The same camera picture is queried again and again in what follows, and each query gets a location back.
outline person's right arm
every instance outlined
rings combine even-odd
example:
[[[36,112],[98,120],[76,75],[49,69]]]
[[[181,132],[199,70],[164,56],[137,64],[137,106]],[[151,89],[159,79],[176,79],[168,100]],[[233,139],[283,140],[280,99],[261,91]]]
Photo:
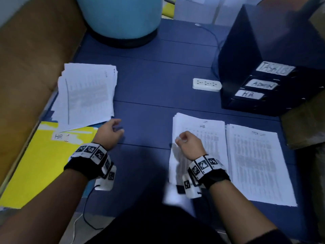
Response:
[[[189,160],[207,154],[201,140],[194,134],[186,131],[179,137],[176,144]],[[214,183],[209,192],[234,244],[247,243],[277,229],[229,180]]]

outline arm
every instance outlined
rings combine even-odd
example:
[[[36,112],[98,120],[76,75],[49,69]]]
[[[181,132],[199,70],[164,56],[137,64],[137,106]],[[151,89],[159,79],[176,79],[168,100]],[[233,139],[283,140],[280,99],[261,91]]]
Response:
[[[207,154],[194,134],[186,131],[179,137],[176,144],[189,160]],[[233,243],[244,244],[277,229],[230,181],[214,183],[209,192]]]
[[[93,142],[112,149],[124,130],[113,131],[120,119],[102,125]],[[9,218],[0,228],[3,243],[59,243],[80,201],[88,179],[82,173],[66,169],[50,185]]]

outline person's left hand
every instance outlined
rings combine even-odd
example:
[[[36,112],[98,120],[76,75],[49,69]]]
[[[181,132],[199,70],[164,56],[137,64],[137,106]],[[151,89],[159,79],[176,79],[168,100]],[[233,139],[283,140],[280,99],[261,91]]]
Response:
[[[110,119],[103,124],[98,130],[93,139],[94,143],[102,145],[107,151],[111,150],[124,134],[124,129],[114,131],[113,127],[118,125],[121,119]]]

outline black base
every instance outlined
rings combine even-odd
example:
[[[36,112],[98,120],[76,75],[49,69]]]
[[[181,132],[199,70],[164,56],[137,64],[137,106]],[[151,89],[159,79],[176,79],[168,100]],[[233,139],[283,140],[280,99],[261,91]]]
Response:
[[[86,23],[88,32],[90,35],[96,39],[97,41],[101,42],[102,44],[114,47],[114,48],[121,48],[121,49],[131,49],[131,48],[137,48],[143,45],[146,45],[151,40],[153,40],[156,35],[158,28],[156,28],[153,32],[149,33],[146,36],[143,36],[141,38],[134,38],[134,39],[117,39],[117,38],[109,38],[105,37],[103,35],[100,35],[99,33],[95,32],[87,23]]]

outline person's left arm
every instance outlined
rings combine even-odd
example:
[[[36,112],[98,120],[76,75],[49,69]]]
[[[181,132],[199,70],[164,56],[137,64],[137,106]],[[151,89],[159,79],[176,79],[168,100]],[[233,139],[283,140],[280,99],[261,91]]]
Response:
[[[93,142],[112,149],[124,130],[114,131],[120,119],[102,125]],[[66,169],[41,193],[0,227],[0,240],[7,244],[59,243],[80,201],[88,178]]]

